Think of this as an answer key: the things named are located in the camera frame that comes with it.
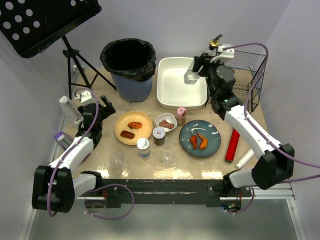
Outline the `yellow plastic plate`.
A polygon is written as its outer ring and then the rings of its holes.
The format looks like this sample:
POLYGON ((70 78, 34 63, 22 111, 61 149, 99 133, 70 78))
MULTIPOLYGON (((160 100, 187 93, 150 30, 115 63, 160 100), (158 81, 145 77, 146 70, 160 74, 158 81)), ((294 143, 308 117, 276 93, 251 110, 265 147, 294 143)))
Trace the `yellow plastic plate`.
POLYGON ((115 122, 114 132, 123 144, 136 145, 140 138, 149 138, 153 130, 150 117, 140 111, 129 111, 121 115, 115 122))

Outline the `brown fried food piece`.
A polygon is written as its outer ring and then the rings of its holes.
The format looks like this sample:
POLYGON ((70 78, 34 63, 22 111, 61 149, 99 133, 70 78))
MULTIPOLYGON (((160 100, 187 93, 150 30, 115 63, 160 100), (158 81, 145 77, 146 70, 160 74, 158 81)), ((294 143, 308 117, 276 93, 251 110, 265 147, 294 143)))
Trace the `brown fried food piece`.
POLYGON ((131 121, 127 124, 130 129, 140 129, 143 125, 141 122, 131 121))

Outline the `red-brown food bar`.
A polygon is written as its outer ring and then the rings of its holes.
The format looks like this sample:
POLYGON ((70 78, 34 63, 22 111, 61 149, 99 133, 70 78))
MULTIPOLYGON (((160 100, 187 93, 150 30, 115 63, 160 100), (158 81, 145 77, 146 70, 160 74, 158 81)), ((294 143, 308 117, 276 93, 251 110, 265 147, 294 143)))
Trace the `red-brown food bar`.
POLYGON ((133 139, 135 137, 135 134, 133 132, 123 130, 120 133, 120 136, 126 139, 133 139))

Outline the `pink lid spice jar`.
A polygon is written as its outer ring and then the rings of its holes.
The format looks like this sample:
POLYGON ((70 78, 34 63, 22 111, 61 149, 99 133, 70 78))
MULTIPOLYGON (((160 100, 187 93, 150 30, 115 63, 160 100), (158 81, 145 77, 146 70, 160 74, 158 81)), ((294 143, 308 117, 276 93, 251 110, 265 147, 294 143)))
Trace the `pink lid spice jar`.
POLYGON ((178 126, 183 126, 186 123, 187 110, 184 107, 179 107, 176 112, 176 120, 178 126))

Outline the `blue ceramic plate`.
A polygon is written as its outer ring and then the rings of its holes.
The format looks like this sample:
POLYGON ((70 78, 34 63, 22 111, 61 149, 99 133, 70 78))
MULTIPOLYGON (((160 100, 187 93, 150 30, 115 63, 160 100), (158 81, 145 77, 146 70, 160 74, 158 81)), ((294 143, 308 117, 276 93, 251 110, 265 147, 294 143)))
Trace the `blue ceramic plate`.
POLYGON ((188 155, 205 159, 212 157, 219 150, 221 146, 221 135, 212 123, 201 119, 191 120, 181 128, 179 132, 179 143, 188 155), (199 149, 201 139, 197 136, 197 133, 208 139, 207 148, 204 150, 199 149), (197 149, 193 149, 189 141, 192 135, 197 136, 197 149))

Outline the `red label brown jar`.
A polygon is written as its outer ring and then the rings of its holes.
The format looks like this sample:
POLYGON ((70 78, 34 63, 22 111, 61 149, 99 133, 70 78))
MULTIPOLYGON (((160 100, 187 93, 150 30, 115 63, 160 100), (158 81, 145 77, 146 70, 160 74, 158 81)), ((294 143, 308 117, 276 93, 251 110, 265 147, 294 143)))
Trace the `red label brown jar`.
POLYGON ((165 143, 166 131, 163 127, 155 127, 152 131, 153 142, 157 146, 162 146, 165 143))

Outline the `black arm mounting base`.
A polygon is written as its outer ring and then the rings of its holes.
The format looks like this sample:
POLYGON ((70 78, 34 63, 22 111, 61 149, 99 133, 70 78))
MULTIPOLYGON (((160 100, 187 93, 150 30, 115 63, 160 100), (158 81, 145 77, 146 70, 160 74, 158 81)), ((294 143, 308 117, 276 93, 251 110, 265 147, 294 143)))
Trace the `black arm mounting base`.
POLYGON ((250 197, 251 191, 242 187, 226 191, 222 179, 116 179, 98 178, 98 187, 107 185, 106 207, 119 208, 122 204, 134 203, 153 205, 205 205, 220 207, 222 198, 250 197))

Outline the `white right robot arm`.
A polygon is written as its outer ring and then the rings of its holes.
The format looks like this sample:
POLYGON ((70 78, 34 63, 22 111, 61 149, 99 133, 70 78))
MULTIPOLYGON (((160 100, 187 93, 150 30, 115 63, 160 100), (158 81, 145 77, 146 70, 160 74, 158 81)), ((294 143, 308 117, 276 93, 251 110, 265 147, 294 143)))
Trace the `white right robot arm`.
POLYGON ((226 174, 221 193, 227 195, 233 190, 252 186, 267 190, 291 178, 294 148, 269 136, 249 114, 246 105, 233 94, 236 79, 232 68, 202 53, 194 57, 191 69, 197 76, 205 78, 213 111, 243 137, 258 160, 252 169, 239 169, 226 174))

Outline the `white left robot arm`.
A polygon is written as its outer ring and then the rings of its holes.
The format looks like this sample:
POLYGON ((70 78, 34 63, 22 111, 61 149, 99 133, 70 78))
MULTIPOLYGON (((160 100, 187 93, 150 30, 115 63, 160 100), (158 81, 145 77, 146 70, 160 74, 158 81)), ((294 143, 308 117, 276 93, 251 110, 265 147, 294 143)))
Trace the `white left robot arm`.
POLYGON ((73 172, 97 147, 102 138, 103 121, 116 112, 112 103, 102 95, 102 106, 89 91, 81 94, 78 108, 83 120, 71 145, 49 165, 40 165, 34 172, 31 205, 34 209, 67 213, 82 194, 94 190, 102 177, 94 171, 84 171, 73 178, 73 172))

